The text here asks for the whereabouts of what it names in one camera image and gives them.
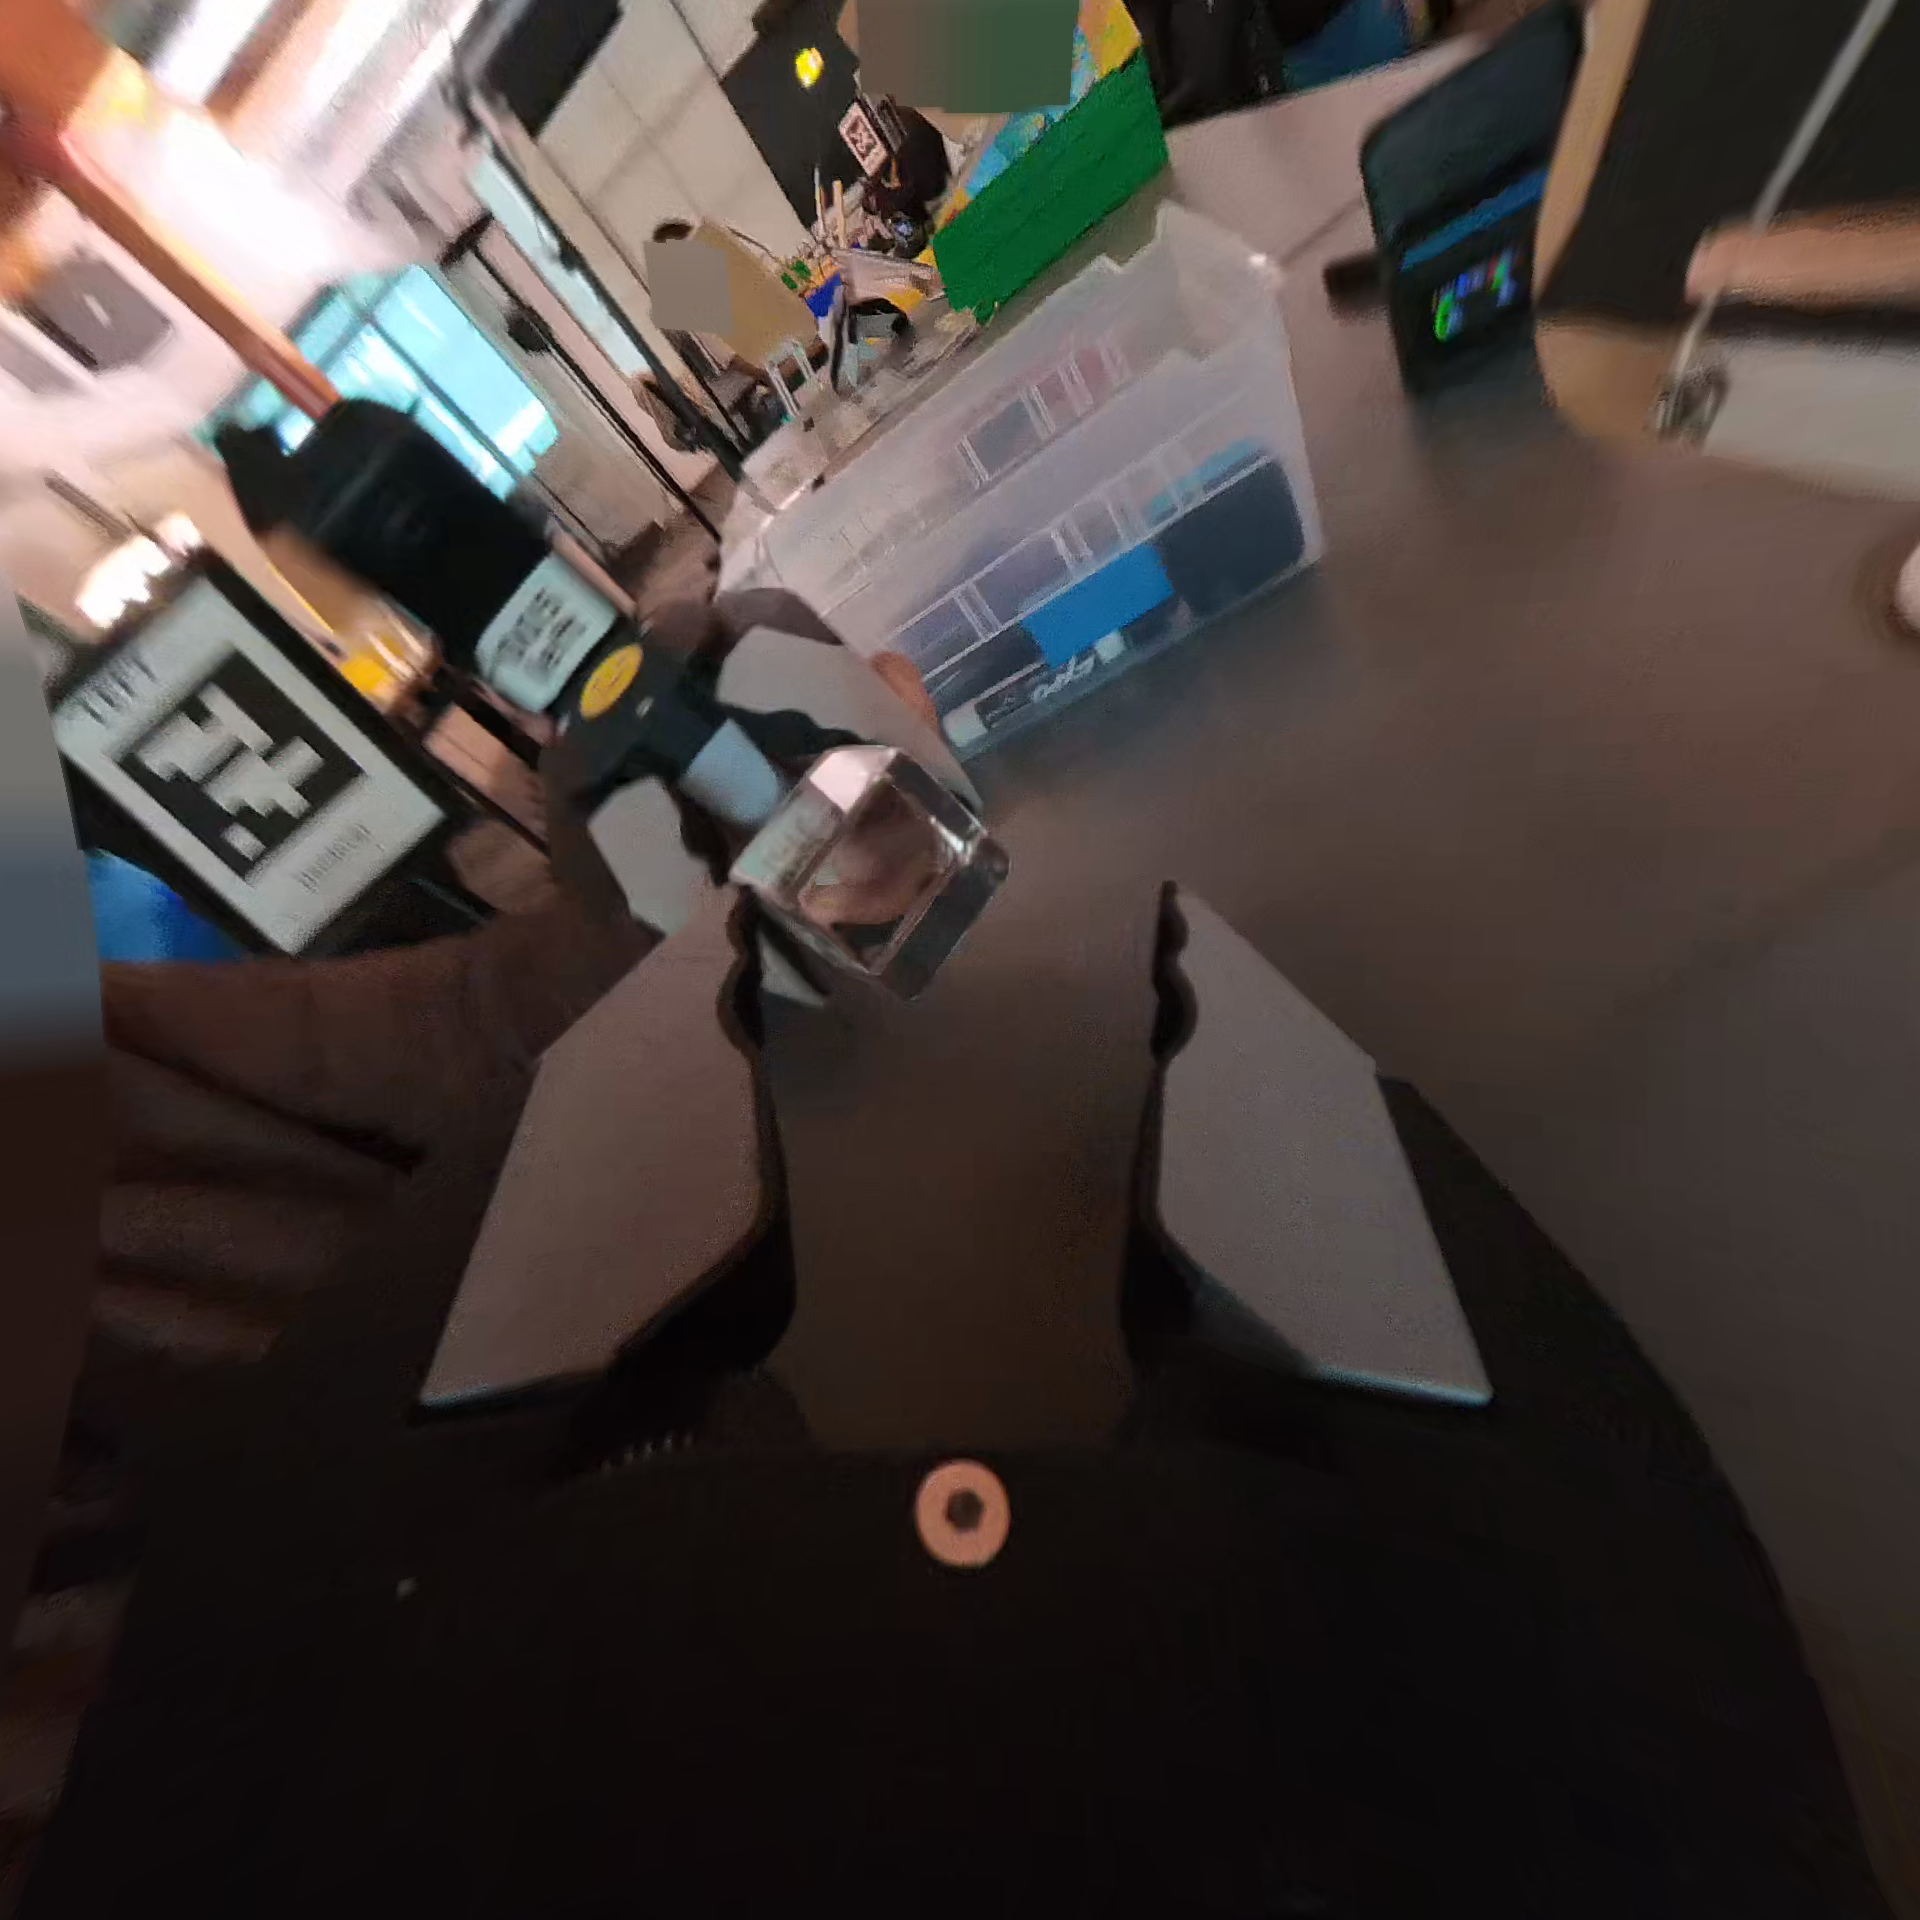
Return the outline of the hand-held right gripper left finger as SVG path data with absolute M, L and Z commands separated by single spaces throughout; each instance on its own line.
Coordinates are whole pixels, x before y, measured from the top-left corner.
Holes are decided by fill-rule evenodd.
M 769 1233 L 760 984 L 747 904 L 706 901 L 543 1055 L 423 1405 L 604 1376 Z

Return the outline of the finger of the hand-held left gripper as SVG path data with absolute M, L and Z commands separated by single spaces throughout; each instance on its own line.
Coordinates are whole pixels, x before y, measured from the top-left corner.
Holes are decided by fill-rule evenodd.
M 714 692 L 740 712 L 797 712 L 824 733 L 899 747 L 971 808 L 980 795 L 945 728 L 927 726 L 849 647 L 786 589 L 721 592 L 711 601 Z
M 733 715 L 697 724 L 684 766 L 643 753 L 588 804 L 588 832 L 632 919 L 660 941 L 721 891 L 786 792 L 775 758 Z

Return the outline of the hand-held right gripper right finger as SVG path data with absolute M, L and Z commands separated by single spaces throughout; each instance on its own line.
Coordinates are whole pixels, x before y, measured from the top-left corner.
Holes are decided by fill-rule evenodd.
M 1136 1216 L 1195 1329 L 1321 1385 L 1491 1405 L 1376 1061 L 1179 881 L 1152 977 Z

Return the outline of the clear glass cube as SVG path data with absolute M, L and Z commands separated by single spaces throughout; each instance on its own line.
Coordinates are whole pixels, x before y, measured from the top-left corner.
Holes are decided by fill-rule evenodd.
M 805 769 L 730 880 L 824 967 L 916 1000 L 1008 872 L 1001 840 L 922 761 L 855 742 Z

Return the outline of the clear plastic bin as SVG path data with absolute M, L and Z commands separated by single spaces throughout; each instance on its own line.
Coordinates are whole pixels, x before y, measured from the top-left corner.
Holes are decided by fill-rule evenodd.
M 1271 256 L 1163 206 L 1131 257 L 1093 257 L 745 531 L 723 592 L 794 592 L 860 653 L 904 653 L 945 720 L 1041 657 L 1023 612 L 1154 541 L 1202 497 L 1202 469 L 1256 448 L 1287 469 L 1307 534 L 1303 565 L 1229 612 L 1256 604 L 1325 548 L 1280 287 Z M 1141 653 L 1116 677 L 979 756 L 1229 612 L 1193 619 L 1172 598 L 1124 631 Z

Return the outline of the blue black whiteboard eraser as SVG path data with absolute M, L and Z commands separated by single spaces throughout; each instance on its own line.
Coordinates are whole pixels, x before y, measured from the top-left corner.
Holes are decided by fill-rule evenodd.
M 1306 563 L 1307 534 L 1283 461 L 1243 448 L 1211 464 L 1197 502 L 1154 539 L 1176 598 L 1193 619 L 1215 619 L 1259 597 Z

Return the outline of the bright paned window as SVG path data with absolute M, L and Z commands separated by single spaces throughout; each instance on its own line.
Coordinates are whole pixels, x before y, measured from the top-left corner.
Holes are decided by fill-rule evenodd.
M 511 495 L 561 444 L 545 395 L 434 270 L 339 280 L 292 341 L 339 395 L 407 416 L 493 495 Z

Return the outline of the black dry-erase marker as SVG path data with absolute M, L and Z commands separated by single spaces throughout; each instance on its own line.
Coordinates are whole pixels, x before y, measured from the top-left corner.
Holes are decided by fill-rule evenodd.
M 1025 662 L 1015 673 L 989 683 L 945 712 L 947 742 L 960 761 L 970 761 L 1000 736 L 1010 736 L 1037 723 L 1051 704 L 1082 699 L 1095 681 L 1116 677 L 1136 653 L 1141 649 L 1127 632 L 1113 631 L 1065 660 L 1036 657 Z

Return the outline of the blue foam block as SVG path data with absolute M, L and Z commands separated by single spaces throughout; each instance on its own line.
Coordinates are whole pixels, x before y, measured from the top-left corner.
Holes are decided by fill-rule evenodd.
M 1019 615 L 1019 623 L 1050 668 L 1067 668 L 1100 643 L 1123 635 L 1176 598 L 1161 553 L 1152 541 L 1133 544 Z

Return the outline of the cardboard box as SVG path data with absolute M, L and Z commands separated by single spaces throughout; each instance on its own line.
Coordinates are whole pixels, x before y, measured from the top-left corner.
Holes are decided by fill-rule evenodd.
M 716 222 L 666 222 L 644 244 L 657 320 L 760 365 L 786 348 L 809 351 L 819 323 L 773 257 Z

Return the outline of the blue container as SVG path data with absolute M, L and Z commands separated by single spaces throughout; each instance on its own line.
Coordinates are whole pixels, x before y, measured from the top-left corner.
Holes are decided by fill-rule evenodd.
M 88 895 L 103 965 L 224 965 L 249 956 L 165 880 L 103 849 L 88 849 Z

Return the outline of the green plastic bin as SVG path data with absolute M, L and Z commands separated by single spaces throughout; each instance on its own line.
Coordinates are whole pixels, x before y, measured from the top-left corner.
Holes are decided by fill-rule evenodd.
M 932 232 L 953 311 L 987 317 L 1168 167 L 1145 55 L 1098 79 Z

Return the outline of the black charger with display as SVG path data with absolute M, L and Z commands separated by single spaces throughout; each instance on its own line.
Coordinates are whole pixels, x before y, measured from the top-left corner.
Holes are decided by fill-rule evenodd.
M 1530 335 L 1546 188 L 1581 46 L 1581 6 L 1543 5 L 1360 144 L 1383 311 L 1413 395 Z

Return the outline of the black wood-edged display panel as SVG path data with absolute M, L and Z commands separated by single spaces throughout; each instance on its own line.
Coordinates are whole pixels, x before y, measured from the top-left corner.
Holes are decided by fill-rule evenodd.
M 1554 409 L 1650 437 L 1689 326 L 1915 351 L 1919 5 L 1593 5 L 1543 197 Z

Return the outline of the wooden post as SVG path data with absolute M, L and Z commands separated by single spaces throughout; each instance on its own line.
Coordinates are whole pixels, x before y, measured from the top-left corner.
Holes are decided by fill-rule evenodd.
M 16 174 L 60 195 L 303 416 L 325 417 L 341 403 L 335 382 L 280 326 L 265 323 L 227 277 L 167 231 L 61 129 L 4 102 L 2 156 Z

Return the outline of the dark square wall panel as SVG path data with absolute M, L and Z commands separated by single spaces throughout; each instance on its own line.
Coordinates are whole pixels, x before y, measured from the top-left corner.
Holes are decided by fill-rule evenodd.
M 172 342 L 172 317 L 108 257 L 60 257 L 16 302 L 16 313 L 95 374 L 149 363 Z

